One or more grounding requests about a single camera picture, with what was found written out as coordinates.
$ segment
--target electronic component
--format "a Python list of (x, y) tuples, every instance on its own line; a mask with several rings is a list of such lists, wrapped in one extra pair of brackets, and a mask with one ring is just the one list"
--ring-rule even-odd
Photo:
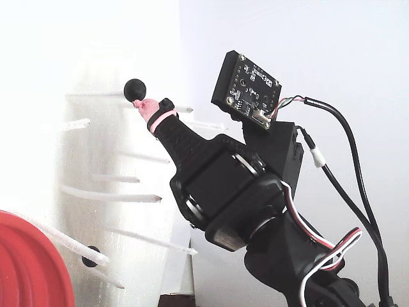
[(243, 54), (226, 54), (217, 80), (212, 103), (229, 113), (232, 119), (270, 128), (281, 85)]

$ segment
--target black cable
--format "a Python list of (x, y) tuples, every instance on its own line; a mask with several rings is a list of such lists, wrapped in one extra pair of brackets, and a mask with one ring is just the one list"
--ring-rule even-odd
[(379, 241), (382, 243), (382, 238), (381, 234), (379, 231), (378, 223), (376, 222), (375, 216), (373, 214), (371, 205), (369, 204), (368, 197), (366, 195), (365, 187), (364, 187), (364, 180), (362, 178), (362, 172), (360, 169), (360, 163), (359, 163), (359, 156), (358, 156), (358, 150), (357, 150), (357, 144), (355, 142), (355, 138), (353, 137), (353, 133), (351, 130), (351, 127), (349, 126), (348, 122), (346, 121), (345, 117), (333, 106), (330, 104), (327, 104), (325, 102), (315, 100), (309, 97), (306, 97), (304, 100), (304, 104), (307, 104), (308, 106), (313, 106), (313, 107), (318, 107), (320, 109), (323, 109), (337, 118), (339, 123), (343, 126), (346, 135), (348, 136), (348, 141), (350, 143), (350, 148), (351, 148), (351, 153), (352, 153), (352, 159), (353, 159), (353, 166), (355, 168), (355, 175), (357, 178), (357, 183), (358, 183), (358, 188), (359, 188), (359, 193), (360, 197), (362, 199), (362, 202), (364, 204), (364, 208), (366, 211), (366, 214), (368, 215), (369, 222), (371, 223), (376, 235), (379, 238)]
[(389, 270), (388, 270), (388, 260), (386, 257), (386, 252), (382, 246), (382, 242), (377, 236), (375, 230), (373, 229), (372, 225), (367, 220), (366, 216), (359, 210), (358, 206), (352, 201), (352, 199), (348, 196), (345, 190), (341, 187), (335, 176), (330, 171), (327, 165), (322, 167), (324, 173), (330, 180), (331, 184), (335, 187), (339, 195), (343, 198), (346, 204), (351, 208), (353, 213), (358, 217), (361, 223), (364, 225), (365, 229), (367, 230), (369, 236), (371, 237), (372, 241), (374, 242), (376, 249), (378, 250), (378, 291), (381, 302), (385, 303), (389, 300)]

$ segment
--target wire connector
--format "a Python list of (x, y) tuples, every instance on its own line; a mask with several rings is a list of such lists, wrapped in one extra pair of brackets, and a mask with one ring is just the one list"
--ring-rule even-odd
[(326, 165), (324, 156), (322, 155), (318, 147), (315, 145), (313, 138), (307, 133), (307, 131), (302, 127), (300, 127), (300, 130), (302, 136), (305, 139), (305, 142), (307, 143), (310, 149), (311, 154), (313, 155), (314, 165), (317, 168), (322, 168), (324, 165)]
[(314, 165), (316, 168), (322, 168), (324, 165), (326, 165), (326, 161), (318, 147), (315, 147), (310, 150), (311, 154), (313, 155), (314, 159)]

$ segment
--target pink tape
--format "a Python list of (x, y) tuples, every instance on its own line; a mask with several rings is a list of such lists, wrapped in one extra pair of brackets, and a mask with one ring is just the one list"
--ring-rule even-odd
[(175, 110), (170, 110), (170, 111), (168, 111), (168, 112), (166, 112), (166, 113), (160, 115), (160, 116), (158, 117), (158, 119), (153, 122), (153, 124), (152, 124), (152, 126), (151, 126), (151, 133), (152, 133), (152, 134), (155, 134), (156, 128), (158, 127), (158, 125), (159, 125), (160, 123), (163, 122), (163, 120), (164, 120), (165, 118), (168, 118), (168, 117), (171, 116), (171, 115), (175, 115), (175, 116), (176, 116), (176, 114), (177, 114), (177, 113), (176, 113)]

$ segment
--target white cable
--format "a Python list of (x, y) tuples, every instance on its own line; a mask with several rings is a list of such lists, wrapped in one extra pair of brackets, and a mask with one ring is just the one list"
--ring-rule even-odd
[(322, 240), (323, 242), (325, 242), (326, 244), (328, 244), (331, 248), (334, 248), (335, 244), (328, 241), (327, 239), (323, 238), (322, 236), (318, 235), (316, 232), (314, 232), (311, 228), (308, 227), (308, 225), (302, 220), (302, 218), (300, 217), (300, 215), (298, 214), (297, 209), (295, 208), (294, 205), (294, 201), (293, 201), (293, 197), (291, 196), (291, 187), (289, 186), (289, 184), (287, 184), (284, 181), (281, 181), (281, 184), (286, 188), (286, 193), (289, 199), (289, 205), (291, 206), (291, 208), (294, 210), (294, 218), (300, 223), (302, 224), (302, 226), (305, 228), (305, 230), (307, 232), (309, 232), (311, 235), (319, 238), (319, 240)]
[[(354, 246), (362, 235), (362, 231), (357, 232), (352, 237), (350, 237), (347, 241), (343, 242), (342, 246), (337, 249), (335, 253), (341, 252), (341, 254), (345, 254), (352, 246)], [(316, 264), (302, 279), (300, 285), (300, 292), (299, 292), (299, 299), (302, 307), (307, 307), (307, 303), (305, 302), (305, 285), (307, 284), (308, 279), (314, 275), (324, 264), (335, 257), (334, 252), (330, 252), (327, 256), (322, 258), (318, 264)]]

